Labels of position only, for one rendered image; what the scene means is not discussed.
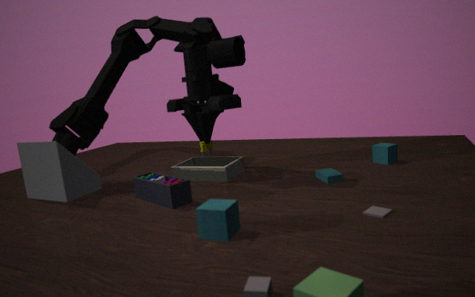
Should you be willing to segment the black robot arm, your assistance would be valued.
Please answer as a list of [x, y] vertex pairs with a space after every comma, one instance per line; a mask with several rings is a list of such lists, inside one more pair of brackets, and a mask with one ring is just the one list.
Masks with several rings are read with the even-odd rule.
[[[145, 44], [134, 28], [149, 29], [154, 35]], [[110, 94], [130, 61], [150, 51], [162, 39], [179, 42], [174, 52], [184, 54], [185, 72], [230, 68], [244, 65], [245, 48], [242, 35], [222, 38], [210, 17], [198, 17], [192, 22], [162, 19], [131, 20], [119, 27], [111, 40], [111, 55], [93, 81], [85, 97], [51, 120], [49, 128], [57, 141], [72, 155], [89, 148], [104, 129], [108, 113], [104, 110]], [[66, 125], [77, 135], [74, 135]]]

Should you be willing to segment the green cube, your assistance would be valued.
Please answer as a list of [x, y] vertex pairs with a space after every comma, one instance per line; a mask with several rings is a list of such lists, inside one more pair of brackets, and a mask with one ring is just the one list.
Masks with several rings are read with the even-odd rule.
[[320, 267], [293, 292], [294, 297], [364, 297], [364, 280]]

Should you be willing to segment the white fuse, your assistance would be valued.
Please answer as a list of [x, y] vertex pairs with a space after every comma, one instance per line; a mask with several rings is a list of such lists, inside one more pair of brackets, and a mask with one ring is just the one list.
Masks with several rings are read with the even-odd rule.
[[166, 181], [166, 177], [162, 176], [162, 177], [159, 177], [157, 179], [151, 179], [150, 181], [154, 181], [154, 182], [165, 182]]

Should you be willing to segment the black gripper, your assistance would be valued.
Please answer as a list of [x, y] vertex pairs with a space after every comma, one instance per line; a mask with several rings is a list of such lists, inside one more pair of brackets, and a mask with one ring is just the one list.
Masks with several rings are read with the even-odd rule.
[[241, 98], [238, 94], [216, 96], [213, 80], [217, 76], [212, 75], [212, 70], [188, 71], [185, 74], [182, 82], [186, 83], [188, 96], [170, 99], [167, 111], [184, 110], [181, 115], [187, 119], [199, 140], [209, 144], [216, 118], [225, 109], [242, 108]]

